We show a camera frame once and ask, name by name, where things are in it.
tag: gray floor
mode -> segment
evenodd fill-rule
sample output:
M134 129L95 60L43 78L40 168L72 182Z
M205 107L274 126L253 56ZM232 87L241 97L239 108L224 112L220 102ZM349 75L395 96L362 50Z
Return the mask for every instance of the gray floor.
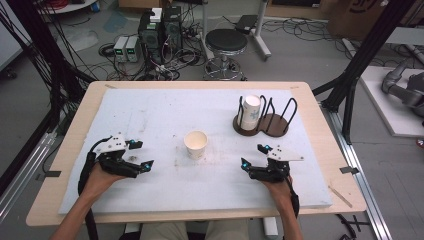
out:
M83 10L60 16L61 22L65 24L83 22L90 18L88 22L75 26L92 29L99 37L95 46L78 52L87 65L105 61L97 54L99 46L113 42L120 34L135 34L137 31L138 22L126 20L117 13L114 6L116 5L111 4L108 9L96 14ZM230 27L225 19L219 17L209 22L209 30L216 26ZM241 64L249 81L305 81L311 88L315 88L340 75L349 64L349 59L344 52L336 49L334 41L305 41L282 29L275 32L264 29L262 36L273 54L268 61L262 60L251 40L246 52L234 57ZM386 46L380 51L378 58L398 61L403 57ZM48 91L31 63L20 56L11 67L18 73L18 78L11 80L4 75L0 78L0 173L5 171L49 108ZM128 69L134 67L137 65L128 66ZM106 66L105 69L111 72L111 68ZM102 69L96 69L94 73L99 79L106 79L108 75ZM203 67L188 67L180 73L179 80L201 80ZM317 99L322 100L325 96L326 94L322 94ZM416 146L414 138L390 135L361 84L358 84L355 99L352 141L392 238L424 239L424 190L419 187L424 181L423 150ZM0 225L0 239L47 239L55 229L33 228L25 224L26 215L42 184L42 181L36 180L40 173L41 170L38 170ZM353 221L353 216L345 217ZM360 222L368 221L365 213L358 213L356 217ZM343 234L348 234L334 215L307 215L300 216L299 220L305 239L339 239ZM375 239L369 226L361 226L361 231L354 228L358 239ZM123 224L100 224L100 239L118 239L123 229ZM251 239L265 239L260 220L251 221L250 235ZM78 239L88 239L84 228Z

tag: metal stand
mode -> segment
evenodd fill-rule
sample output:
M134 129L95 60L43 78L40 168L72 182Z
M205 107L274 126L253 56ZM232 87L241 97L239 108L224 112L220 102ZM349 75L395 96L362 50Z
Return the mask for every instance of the metal stand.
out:
M202 41L202 47L205 51L206 57L208 60L215 58L215 55L209 48L206 47L206 34L208 32L208 0L203 0L202 7L203 7L203 32L200 32L200 40Z
M314 95L318 95L333 89L328 98L322 102L322 107L330 112L337 112L339 105L346 98L342 135L348 144L351 144L350 127L356 84L414 2L414 0L390 1L345 71L336 79L312 91Z
M323 111L323 113L329 118L328 120L331 123L330 126L332 126L334 129L336 140L338 141L340 149L346 158L346 162L350 167L359 170L358 173L353 175L353 178L358 184L358 187L361 189L362 195L364 196L365 202L367 203L367 215L371 222L371 226L374 230L376 238L379 240L391 240L392 237L383 218L383 214L381 214L380 208L378 207L374 194L371 191L361 163L356 156L355 150L353 149L353 146L346 142L344 136L342 136L340 132L342 129L342 120L337 113L331 113L329 111Z
M268 0L262 0L261 5L259 7L258 24L256 26L256 29L250 30L253 35L253 40L256 42L259 49L261 50L262 55L264 56L264 61L271 57L271 52L269 51L268 47L266 46L264 40L261 37L262 24L264 22L264 15L267 2Z

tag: metal wire cup holder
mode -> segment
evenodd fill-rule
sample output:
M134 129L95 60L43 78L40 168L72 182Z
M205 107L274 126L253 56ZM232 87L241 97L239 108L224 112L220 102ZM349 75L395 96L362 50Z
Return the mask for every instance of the metal wire cup holder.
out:
M266 98L261 95L260 99L264 101L264 105L262 107L261 116L259 117L258 123L256 127L252 130L244 130L241 128L241 121L243 119L244 109L243 109L243 96L240 96L239 100L239 108L237 115L233 120L233 128L234 130L243 136L254 136L259 132L263 132L270 137L282 137L284 136L288 130L291 121L293 120L294 115L297 112L297 101L294 98L290 98L284 108L284 111L281 115L275 114L275 107L272 102L272 98L269 99L267 104ZM292 115L290 116L289 121L284 118L284 114L286 113L290 104L294 104L294 110ZM268 113L269 108L271 107L272 113Z

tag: electronic equipment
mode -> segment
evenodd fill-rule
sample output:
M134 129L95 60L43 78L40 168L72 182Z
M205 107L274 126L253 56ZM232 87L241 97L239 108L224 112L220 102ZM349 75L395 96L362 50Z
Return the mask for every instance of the electronic equipment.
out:
M115 60L117 62L126 62L128 61L127 52L125 51L125 46L127 45L128 37L119 37L118 41L113 47L115 52Z
M150 12L150 22L160 22L162 20L162 8L152 8Z
M319 7L321 0L272 0L273 5L299 6L299 7Z
M180 6L164 9L163 24L167 39L166 44L174 53L183 48L181 21Z
M183 2L183 3L190 3L195 5L202 5L202 0L174 0L175 2Z
M236 30L249 34L250 30L255 26L256 20L258 19L258 15L243 15L240 20L236 24Z
M300 208L299 196L294 191L290 180L290 165L288 161L301 161L303 157L288 149L280 148L279 145L277 148L272 148L268 145L258 144L258 150L266 154L268 165L266 167L252 166L246 159L241 158L241 169L246 171L251 179L271 183L287 182L291 193L291 203L297 217Z
M138 62L141 55L140 40L137 36L131 36L128 38L127 45L125 46L127 51L127 58L129 62Z
M141 173L150 172L153 160L137 165L131 163L131 161L123 159L122 156L126 150L137 149L142 146L143 142L141 141L125 141L122 134L117 134L108 139L102 140L96 148L96 151L91 151L87 155L87 158L95 158L100 163L102 169L108 173L136 178L137 175Z
M149 11L143 13L138 27L138 36L142 43L143 55L146 62L153 61L158 65L163 64L164 31L162 22L151 22Z

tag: white cup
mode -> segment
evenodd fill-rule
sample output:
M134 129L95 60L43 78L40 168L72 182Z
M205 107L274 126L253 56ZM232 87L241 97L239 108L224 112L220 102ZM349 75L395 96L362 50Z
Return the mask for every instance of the white cup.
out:
M255 129L256 125L258 125L258 121L255 122L246 122L246 121L241 121L241 128L246 130L246 131L250 131Z
M241 120L241 128L250 131L253 130L259 120L259 111L261 108L261 99L256 95L248 95L243 102L243 119ZM240 122L241 111L237 122Z
M202 131L192 131L184 137L184 144L187 147L188 156L197 160L205 153L208 137Z

